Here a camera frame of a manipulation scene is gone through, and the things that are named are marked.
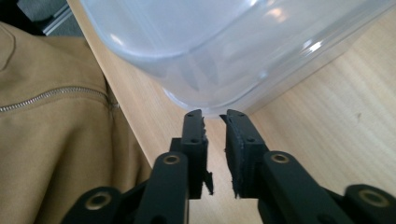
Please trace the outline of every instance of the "wood grain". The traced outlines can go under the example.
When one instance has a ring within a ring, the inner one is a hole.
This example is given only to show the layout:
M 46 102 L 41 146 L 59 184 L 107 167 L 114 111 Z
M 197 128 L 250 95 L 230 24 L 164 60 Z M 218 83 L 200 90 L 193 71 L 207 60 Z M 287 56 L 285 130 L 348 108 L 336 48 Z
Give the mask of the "wood grain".
M 99 40 L 78 0 L 69 0 L 149 162 L 180 137 L 184 111 L 143 72 Z M 366 183 L 396 195 L 396 10 L 342 56 L 251 117 L 272 150 L 296 157 L 338 193 Z M 224 156 L 225 125 L 206 119 L 215 196 L 191 202 L 191 223 L 261 223 L 255 200 L 235 200 Z

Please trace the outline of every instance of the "metal zipper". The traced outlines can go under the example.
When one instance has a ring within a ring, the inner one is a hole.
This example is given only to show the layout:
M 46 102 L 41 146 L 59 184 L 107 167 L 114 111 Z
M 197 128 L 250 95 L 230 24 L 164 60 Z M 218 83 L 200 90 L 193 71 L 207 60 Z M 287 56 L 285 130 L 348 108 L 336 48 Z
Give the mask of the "metal zipper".
M 8 112 L 8 111 L 11 111 L 11 110 L 19 109 L 19 108 L 22 108 L 24 106 L 32 105 L 32 104 L 34 104 L 36 102 L 39 102 L 41 100 L 50 98 L 50 97 L 55 96 L 55 95 L 65 94 L 65 93 L 72 93 L 72 92 L 85 92 L 85 93 L 89 93 L 89 94 L 94 94 L 94 95 L 97 95 L 97 96 L 102 97 L 102 98 L 107 100 L 107 96 L 104 93 L 100 92 L 100 91 L 95 91 L 95 90 L 92 90 L 92 89 L 89 89 L 89 88 L 84 88 L 84 87 L 62 87 L 62 88 L 59 88 L 59 89 L 43 92 L 43 93 L 41 93 L 41 94 L 39 94 L 39 95 L 29 99 L 29 100 L 25 100 L 25 101 L 16 103 L 14 105 L 0 106 L 0 112 Z

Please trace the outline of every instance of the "clothing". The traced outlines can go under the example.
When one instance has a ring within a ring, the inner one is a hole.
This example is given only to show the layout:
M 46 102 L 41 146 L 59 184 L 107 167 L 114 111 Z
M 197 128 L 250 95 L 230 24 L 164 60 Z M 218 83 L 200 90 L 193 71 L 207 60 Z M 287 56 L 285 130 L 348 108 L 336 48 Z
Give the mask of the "clothing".
M 60 223 L 87 190 L 149 171 L 84 39 L 0 23 L 0 223 Z

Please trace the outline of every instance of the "light wood tabletop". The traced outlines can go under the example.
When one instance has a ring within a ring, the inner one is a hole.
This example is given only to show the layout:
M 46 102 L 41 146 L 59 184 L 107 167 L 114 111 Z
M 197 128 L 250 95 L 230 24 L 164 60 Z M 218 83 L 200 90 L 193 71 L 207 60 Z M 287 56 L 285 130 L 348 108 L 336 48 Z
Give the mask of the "light wood tabletop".
M 150 164 L 181 136 L 187 111 L 109 51 L 78 0 L 68 0 Z M 365 183 L 396 196 L 396 9 L 342 56 L 250 116 L 271 150 L 293 155 L 318 183 L 344 194 Z M 191 201 L 190 223 L 261 223 L 256 200 L 235 199 L 225 124 L 206 119 L 215 195 Z

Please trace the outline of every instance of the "transparent plastic bin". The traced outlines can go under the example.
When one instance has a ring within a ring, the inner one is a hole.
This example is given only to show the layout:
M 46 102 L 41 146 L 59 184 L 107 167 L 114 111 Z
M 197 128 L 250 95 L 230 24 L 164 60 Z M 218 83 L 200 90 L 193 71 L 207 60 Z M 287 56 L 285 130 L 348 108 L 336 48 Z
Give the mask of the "transparent plastic bin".
M 80 0 L 109 49 L 178 105 L 251 111 L 346 50 L 396 0 Z

